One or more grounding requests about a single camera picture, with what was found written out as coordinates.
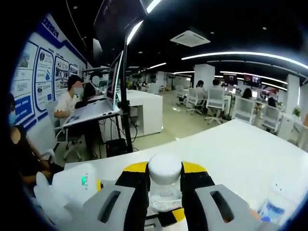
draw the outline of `open laptop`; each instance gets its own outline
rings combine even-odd
[[[118,83],[119,73],[122,70],[123,51],[117,56],[111,64],[110,73],[107,84],[107,99],[88,103],[87,106],[76,109],[72,115],[63,124],[63,127],[68,127],[74,124],[103,118],[119,113],[120,109],[116,106],[116,87]]]

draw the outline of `office floor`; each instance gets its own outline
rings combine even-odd
[[[155,147],[218,126],[217,122],[207,125],[207,122],[204,121],[205,115],[200,115],[198,113],[193,113],[191,115],[190,112],[186,112],[186,107],[183,104],[181,106],[177,106],[176,102],[178,100],[175,97],[174,91],[163,94],[163,97],[163,131],[157,134],[136,138],[133,143],[134,148],[143,150]],[[292,136],[293,140],[296,140],[298,132],[293,131]],[[91,160],[91,156],[87,152],[84,142],[80,144],[78,151],[83,160]],[[64,166],[65,163],[78,161],[78,158],[74,153],[69,154],[67,161],[64,161],[64,153],[65,145],[60,144],[55,152],[57,164]],[[106,158],[105,145],[101,146],[101,154],[102,158]]]

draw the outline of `ceiling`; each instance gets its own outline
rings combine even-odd
[[[145,7],[151,1],[144,0]],[[101,2],[67,0],[52,12],[68,39],[93,65],[108,65],[122,51],[122,47],[103,47],[100,63],[95,64],[92,59],[93,23]],[[127,67],[139,66],[138,72],[166,62],[166,65],[148,71],[173,73],[193,71],[194,65],[210,61],[209,64],[216,67],[216,75],[220,71],[234,71],[286,80],[291,73],[303,83],[306,80],[303,76],[308,77],[307,69],[278,59],[251,55],[181,58],[220,51],[254,51],[280,55],[308,65],[308,18],[304,9],[293,1],[282,3],[279,0],[162,0],[148,14],[129,44]],[[188,47],[170,41],[186,30],[198,32],[210,43]]]

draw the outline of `black pole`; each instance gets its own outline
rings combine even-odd
[[[123,50],[123,74],[121,75],[121,78],[120,78],[121,102],[119,105],[123,111],[122,122],[124,126],[126,142],[127,142],[127,149],[128,149],[127,151],[128,153],[132,153],[133,146],[131,143],[129,121],[128,121],[130,108],[129,108],[129,102],[127,101],[127,96],[126,96],[126,77],[125,77],[126,75],[126,56],[127,56],[127,37],[125,36],[124,50]]]

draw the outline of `white bottle cap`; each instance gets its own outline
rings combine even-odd
[[[149,161],[150,177],[159,185],[176,182],[182,169],[181,161],[174,154],[157,154]]]

